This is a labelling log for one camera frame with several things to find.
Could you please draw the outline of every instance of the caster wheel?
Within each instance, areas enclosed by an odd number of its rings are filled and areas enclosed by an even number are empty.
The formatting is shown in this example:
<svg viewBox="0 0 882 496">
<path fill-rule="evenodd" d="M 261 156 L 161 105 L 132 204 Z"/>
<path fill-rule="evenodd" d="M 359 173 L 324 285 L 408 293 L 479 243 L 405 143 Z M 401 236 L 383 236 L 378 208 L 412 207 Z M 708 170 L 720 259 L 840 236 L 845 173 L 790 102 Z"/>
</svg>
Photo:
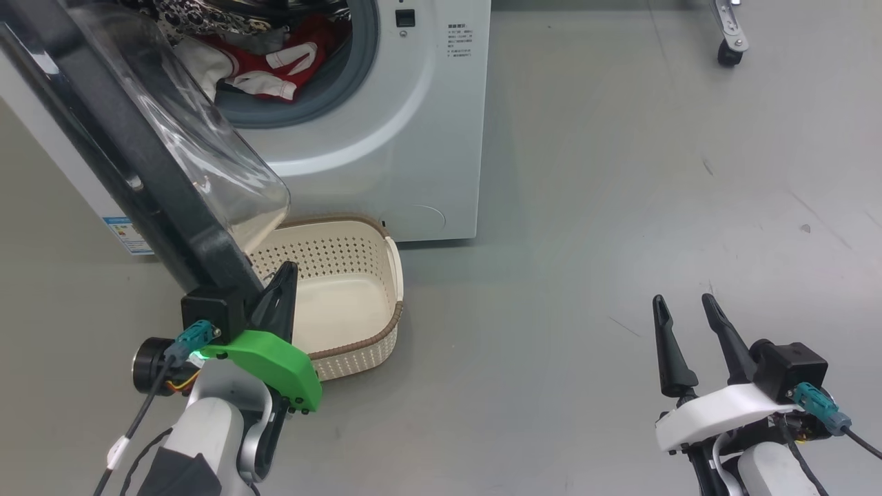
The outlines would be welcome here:
<svg viewBox="0 0 882 496">
<path fill-rule="evenodd" d="M 722 43 L 720 43 L 720 49 L 717 50 L 717 62 L 723 67 L 735 67 L 741 63 L 741 56 L 743 55 L 744 52 L 734 51 L 729 48 L 729 44 L 726 43 L 726 40 L 723 40 Z"/>
</svg>

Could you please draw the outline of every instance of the basket rim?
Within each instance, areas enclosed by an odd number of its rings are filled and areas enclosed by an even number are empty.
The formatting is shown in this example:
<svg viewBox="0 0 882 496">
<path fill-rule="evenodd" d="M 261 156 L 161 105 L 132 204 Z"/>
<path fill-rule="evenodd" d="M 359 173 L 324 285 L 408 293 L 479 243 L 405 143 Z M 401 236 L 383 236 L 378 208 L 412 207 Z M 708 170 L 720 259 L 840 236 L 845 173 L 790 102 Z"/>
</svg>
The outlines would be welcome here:
<svg viewBox="0 0 882 496">
<path fill-rule="evenodd" d="M 383 239 L 392 239 L 389 235 L 389 231 L 383 227 L 382 224 L 377 222 L 373 217 L 369 217 L 367 215 L 362 214 L 323 214 L 323 215 L 310 215 L 306 217 L 300 217 L 296 219 L 292 219 L 288 222 L 283 222 L 279 224 L 276 229 L 288 229 L 295 228 L 300 226 L 307 226 L 311 224 L 324 224 L 328 222 L 361 222 L 363 224 L 367 224 L 371 226 L 373 229 L 376 229 L 380 236 Z M 392 247 L 394 249 L 398 249 L 397 246 L 392 242 Z M 381 341 L 383 341 L 389 334 L 392 333 L 393 330 L 398 326 L 401 321 L 401 314 L 404 312 L 404 302 L 399 300 L 395 302 L 395 310 L 392 311 L 392 317 L 389 319 L 389 323 L 386 324 L 386 327 L 383 328 L 379 333 L 371 336 L 368 339 L 361 340 L 359 342 L 354 342 L 351 344 L 346 344 L 343 346 L 338 346 L 337 348 L 332 349 L 324 349 L 322 351 L 314 351 L 309 354 L 310 360 L 322 360 L 325 358 L 337 357 L 339 355 L 345 355 L 347 353 L 352 353 L 353 351 L 358 351 L 361 349 L 369 348 Z"/>
</svg>

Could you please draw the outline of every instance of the washing machine front panel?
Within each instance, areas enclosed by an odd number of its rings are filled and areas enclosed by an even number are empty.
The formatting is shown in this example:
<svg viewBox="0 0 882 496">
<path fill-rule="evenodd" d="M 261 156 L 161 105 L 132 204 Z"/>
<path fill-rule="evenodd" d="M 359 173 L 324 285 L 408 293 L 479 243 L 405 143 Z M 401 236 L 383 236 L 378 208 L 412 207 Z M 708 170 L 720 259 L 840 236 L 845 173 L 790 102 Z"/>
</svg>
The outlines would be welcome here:
<svg viewBox="0 0 882 496">
<path fill-rule="evenodd" d="M 306 124 L 243 136 L 291 190 L 292 215 L 348 210 L 400 241 L 474 237 L 490 0 L 378 0 L 362 88 Z M 396 11 L 415 26 L 398 27 Z"/>
</svg>

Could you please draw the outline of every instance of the blue and white sticker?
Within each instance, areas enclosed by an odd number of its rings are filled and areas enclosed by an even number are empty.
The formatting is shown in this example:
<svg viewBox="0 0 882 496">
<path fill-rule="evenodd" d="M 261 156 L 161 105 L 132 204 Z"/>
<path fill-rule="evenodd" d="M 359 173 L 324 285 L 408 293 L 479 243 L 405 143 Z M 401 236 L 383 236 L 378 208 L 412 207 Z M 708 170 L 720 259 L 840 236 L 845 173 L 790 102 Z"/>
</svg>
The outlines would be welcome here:
<svg viewBox="0 0 882 496">
<path fill-rule="evenodd" d="M 153 250 L 128 217 L 104 217 L 104 222 L 116 237 L 123 242 L 125 249 L 132 255 L 153 255 Z"/>
</svg>

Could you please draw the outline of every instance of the laundry basket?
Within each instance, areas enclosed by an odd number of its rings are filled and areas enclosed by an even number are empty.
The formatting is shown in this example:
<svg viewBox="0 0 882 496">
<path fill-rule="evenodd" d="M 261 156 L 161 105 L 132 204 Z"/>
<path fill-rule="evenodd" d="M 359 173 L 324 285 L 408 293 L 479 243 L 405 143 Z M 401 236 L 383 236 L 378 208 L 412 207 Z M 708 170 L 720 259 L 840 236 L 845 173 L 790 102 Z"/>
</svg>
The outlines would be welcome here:
<svg viewBox="0 0 882 496">
<path fill-rule="evenodd" d="M 250 259 L 264 284 L 282 263 L 297 264 L 291 343 L 321 380 L 364 372 L 392 354 L 404 284 L 398 248 L 376 221 L 335 215 L 282 224 Z"/>
</svg>

